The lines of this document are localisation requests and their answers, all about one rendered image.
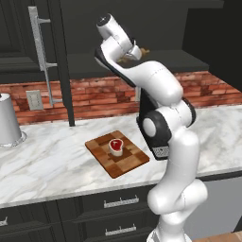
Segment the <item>brown wooden rolling pin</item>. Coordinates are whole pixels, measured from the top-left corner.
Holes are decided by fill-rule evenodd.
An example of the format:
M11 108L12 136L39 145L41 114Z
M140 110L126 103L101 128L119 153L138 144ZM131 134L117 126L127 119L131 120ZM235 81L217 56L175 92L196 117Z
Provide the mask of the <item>brown wooden rolling pin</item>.
M140 48L141 52L142 52L142 57L144 57L146 54L148 54L150 52L149 49L144 49L144 48ZM118 62L128 62L128 61L135 61L132 60L131 58L129 58L128 56L124 56L122 59L120 59Z

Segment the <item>wooden checkered cutting board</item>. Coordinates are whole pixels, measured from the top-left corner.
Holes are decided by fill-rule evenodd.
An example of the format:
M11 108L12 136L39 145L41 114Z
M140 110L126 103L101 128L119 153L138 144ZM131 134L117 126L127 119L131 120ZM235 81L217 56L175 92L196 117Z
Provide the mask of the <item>wooden checkered cutting board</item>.
M121 156L114 156L118 151L113 149L113 143L123 151ZM119 130L90 140L85 146L113 179L149 161L145 152Z

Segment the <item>raw red meat steak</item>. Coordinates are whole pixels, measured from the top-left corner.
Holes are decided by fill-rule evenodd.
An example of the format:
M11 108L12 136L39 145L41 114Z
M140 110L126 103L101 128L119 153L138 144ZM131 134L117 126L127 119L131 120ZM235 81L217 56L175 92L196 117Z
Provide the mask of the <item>raw red meat steak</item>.
M109 149L113 156L119 157L123 154L124 142L121 139L112 139L109 142Z

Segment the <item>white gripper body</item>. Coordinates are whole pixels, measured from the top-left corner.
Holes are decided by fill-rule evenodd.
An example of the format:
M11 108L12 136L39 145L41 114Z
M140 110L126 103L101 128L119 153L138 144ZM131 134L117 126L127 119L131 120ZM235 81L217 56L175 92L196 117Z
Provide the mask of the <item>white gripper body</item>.
M142 51L136 44L135 40L131 41L131 49L129 50L129 57L131 60L138 61L142 58Z

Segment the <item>black cabinet door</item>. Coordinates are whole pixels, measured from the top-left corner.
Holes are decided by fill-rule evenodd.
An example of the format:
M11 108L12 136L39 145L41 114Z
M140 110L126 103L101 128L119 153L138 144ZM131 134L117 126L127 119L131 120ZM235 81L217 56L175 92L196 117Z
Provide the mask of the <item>black cabinet door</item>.
M72 102L63 21L61 16L61 0L47 0L47 2L49 6L49 16L51 20L56 60L58 64L62 102L67 110L69 126L73 127L75 125L75 117Z

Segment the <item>black open wall cabinet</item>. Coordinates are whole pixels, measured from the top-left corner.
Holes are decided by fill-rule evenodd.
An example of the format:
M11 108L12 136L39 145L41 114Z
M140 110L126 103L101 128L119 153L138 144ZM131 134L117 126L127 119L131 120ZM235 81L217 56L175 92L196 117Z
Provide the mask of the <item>black open wall cabinet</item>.
M188 14L221 9L222 0L60 0L70 77L99 78L110 72L95 61L102 43L96 22L110 13L148 53L172 72L201 71L208 64L183 49Z

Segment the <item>grey dishwasher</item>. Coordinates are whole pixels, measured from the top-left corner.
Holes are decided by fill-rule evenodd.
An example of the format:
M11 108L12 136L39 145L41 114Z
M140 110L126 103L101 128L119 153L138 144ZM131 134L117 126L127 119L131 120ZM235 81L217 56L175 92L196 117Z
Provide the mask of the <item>grey dishwasher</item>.
M192 239L230 233L242 217L242 177L206 181L208 199L187 218L185 233Z

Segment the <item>grey wall outlet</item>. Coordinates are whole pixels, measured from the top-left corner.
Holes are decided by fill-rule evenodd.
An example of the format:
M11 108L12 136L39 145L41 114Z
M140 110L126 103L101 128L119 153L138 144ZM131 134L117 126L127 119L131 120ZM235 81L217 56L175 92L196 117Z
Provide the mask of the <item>grey wall outlet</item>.
M41 92L39 90L26 91L26 97L27 97L29 109L31 111L43 109Z

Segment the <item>black drawer front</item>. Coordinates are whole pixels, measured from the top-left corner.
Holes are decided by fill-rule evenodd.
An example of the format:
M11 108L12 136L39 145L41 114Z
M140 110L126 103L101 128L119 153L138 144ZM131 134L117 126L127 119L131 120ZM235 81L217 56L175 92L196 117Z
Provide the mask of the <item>black drawer front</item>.
M137 230L130 233L121 233L113 236L105 236L105 230L117 230L131 227L135 224ZM118 216L110 219L101 219L86 223L87 239L85 242L146 242L152 227L145 222L142 215Z
M82 198L84 212L83 215L85 218L114 218L118 216L131 216L142 213L151 214L151 211L147 206L147 193L151 188L152 185L139 186L85 196ZM120 198L133 199L135 195L137 195L139 198L138 203L113 208L104 208L104 200L111 202L118 201Z
M65 242L56 201L0 209L0 242Z

